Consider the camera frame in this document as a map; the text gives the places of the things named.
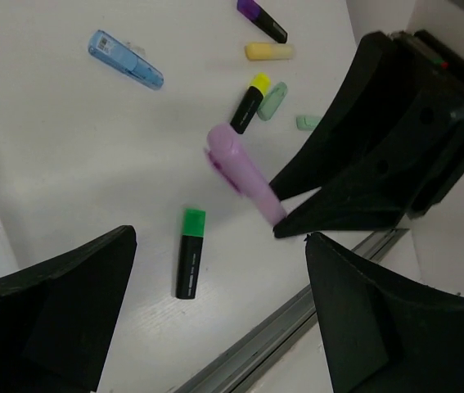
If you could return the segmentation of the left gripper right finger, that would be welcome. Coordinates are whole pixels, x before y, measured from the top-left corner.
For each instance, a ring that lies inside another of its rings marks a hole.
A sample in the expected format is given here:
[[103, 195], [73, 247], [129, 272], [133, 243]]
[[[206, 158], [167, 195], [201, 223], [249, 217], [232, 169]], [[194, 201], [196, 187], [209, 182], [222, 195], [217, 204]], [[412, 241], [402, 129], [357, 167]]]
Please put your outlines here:
[[306, 239], [313, 299], [336, 392], [464, 392], [464, 297]]

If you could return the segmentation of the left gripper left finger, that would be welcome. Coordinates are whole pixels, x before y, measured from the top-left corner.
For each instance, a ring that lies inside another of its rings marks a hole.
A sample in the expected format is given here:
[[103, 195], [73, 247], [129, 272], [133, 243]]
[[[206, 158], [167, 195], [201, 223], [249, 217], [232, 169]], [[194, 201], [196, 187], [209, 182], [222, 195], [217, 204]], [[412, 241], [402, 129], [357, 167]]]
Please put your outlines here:
[[136, 250], [123, 225], [0, 278], [0, 392], [97, 390]]

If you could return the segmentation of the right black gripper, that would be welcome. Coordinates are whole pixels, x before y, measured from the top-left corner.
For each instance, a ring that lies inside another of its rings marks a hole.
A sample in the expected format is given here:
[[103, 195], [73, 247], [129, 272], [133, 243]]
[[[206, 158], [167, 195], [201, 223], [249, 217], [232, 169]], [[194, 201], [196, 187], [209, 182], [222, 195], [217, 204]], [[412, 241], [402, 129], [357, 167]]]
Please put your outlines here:
[[[421, 92], [398, 92], [399, 47], [421, 70]], [[277, 238], [376, 231], [417, 219], [464, 175], [464, 57], [425, 29], [365, 35], [333, 102], [270, 183], [284, 201], [311, 197], [277, 224]]]

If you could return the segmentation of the pink pastel highlighter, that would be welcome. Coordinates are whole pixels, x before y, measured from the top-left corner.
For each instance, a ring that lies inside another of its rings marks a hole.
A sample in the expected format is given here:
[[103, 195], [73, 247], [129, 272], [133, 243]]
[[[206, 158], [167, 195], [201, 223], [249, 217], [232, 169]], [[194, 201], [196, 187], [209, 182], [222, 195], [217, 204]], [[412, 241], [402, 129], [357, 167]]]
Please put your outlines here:
[[286, 211], [268, 180], [246, 153], [239, 134], [230, 124], [219, 124], [207, 135], [205, 154], [211, 164], [240, 195], [251, 200], [257, 211], [274, 227]]

